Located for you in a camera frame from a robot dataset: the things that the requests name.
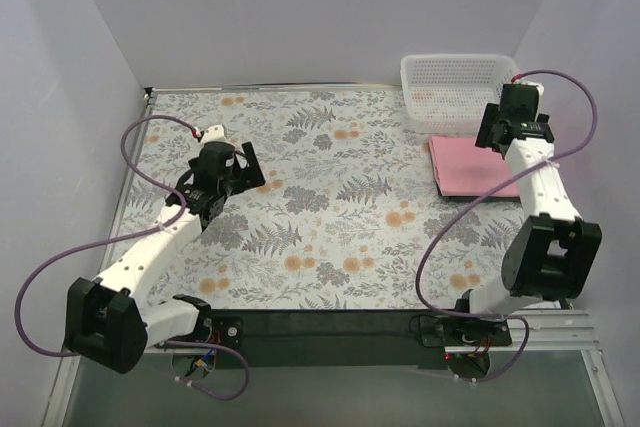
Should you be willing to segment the pink t shirt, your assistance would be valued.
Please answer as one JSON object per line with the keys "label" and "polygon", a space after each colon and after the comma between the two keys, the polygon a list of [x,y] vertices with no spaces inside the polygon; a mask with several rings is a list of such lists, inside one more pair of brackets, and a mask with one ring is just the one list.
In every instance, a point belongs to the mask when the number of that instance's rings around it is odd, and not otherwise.
{"label": "pink t shirt", "polygon": [[472,137],[431,136],[428,146],[435,182],[444,194],[481,196],[512,177],[501,155],[476,147]]}

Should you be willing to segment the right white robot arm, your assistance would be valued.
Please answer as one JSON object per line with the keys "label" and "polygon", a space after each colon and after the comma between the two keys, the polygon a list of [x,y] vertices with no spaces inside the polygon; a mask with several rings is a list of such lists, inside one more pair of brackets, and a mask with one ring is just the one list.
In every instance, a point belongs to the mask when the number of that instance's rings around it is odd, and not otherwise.
{"label": "right white robot arm", "polygon": [[456,302],[463,313],[453,318],[452,330],[464,344],[486,336],[486,316],[578,297],[602,241],[600,226],[582,218],[564,187],[549,118],[538,111],[542,92],[534,83],[504,85],[499,102],[487,105],[476,137],[477,146],[499,153],[517,176],[525,218],[499,277]]}

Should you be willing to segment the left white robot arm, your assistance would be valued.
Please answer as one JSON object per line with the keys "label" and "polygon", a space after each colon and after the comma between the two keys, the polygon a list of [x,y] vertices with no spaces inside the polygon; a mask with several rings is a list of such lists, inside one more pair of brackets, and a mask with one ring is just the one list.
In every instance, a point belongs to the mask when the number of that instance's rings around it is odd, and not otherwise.
{"label": "left white robot arm", "polygon": [[223,141],[203,144],[166,197],[149,235],[143,236],[92,280],[79,278],[66,300],[67,350],[115,372],[129,372],[144,351],[169,340],[205,345],[213,333],[210,306],[176,295],[154,307],[151,288],[178,254],[223,211],[226,201],[266,180],[254,147]]}

